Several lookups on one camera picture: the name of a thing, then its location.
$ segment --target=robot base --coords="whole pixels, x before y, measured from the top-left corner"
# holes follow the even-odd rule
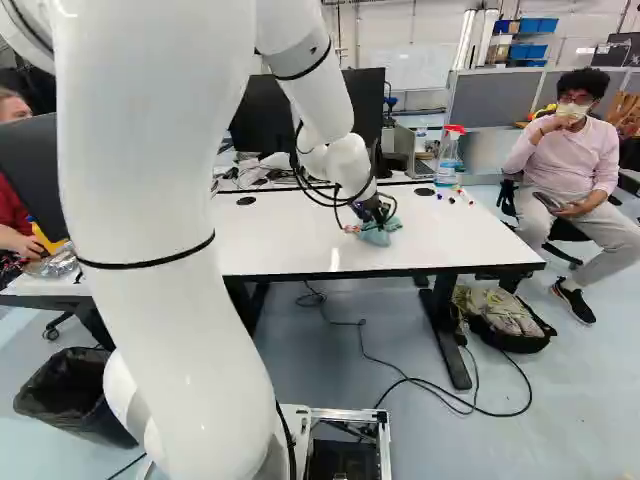
[[[349,480],[350,474],[363,480],[391,480],[391,425],[386,410],[282,405],[282,413],[295,441],[296,480]],[[317,422],[327,423],[364,442],[313,439],[311,428]],[[154,470],[153,462],[146,461],[136,480],[151,480]]]
[[[306,480],[391,480],[391,425],[386,410],[312,408],[311,418],[362,442],[312,439]]]

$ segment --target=face mask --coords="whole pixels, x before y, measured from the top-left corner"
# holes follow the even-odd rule
[[[587,116],[591,104],[578,105],[577,103],[559,103],[556,109],[556,115],[560,117],[571,117],[572,123],[579,122]]]

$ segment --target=red cap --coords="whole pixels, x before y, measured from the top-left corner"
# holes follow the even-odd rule
[[[466,135],[467,131],[462,125],[445,125],[444,129],[449,132],[458,132],[460,135]]]

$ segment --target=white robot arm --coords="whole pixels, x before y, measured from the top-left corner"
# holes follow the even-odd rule
[[[118,346],[105,373],[113,410],[126,424],[139,396],[138,438],[171,478],[262,478],[281,426],[217,267],[209,152],[257,46],[304,122],[301,163],[377,210],[319,3],[2,1],[0,34],[51,73],[55,50],[60,192]]]

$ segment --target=black trash bag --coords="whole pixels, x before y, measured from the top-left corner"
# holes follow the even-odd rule
[[[72,347],[53,355],[13,400],[16,413],[102,445],[138,445],[115,417],[102,390],[110,353]]]

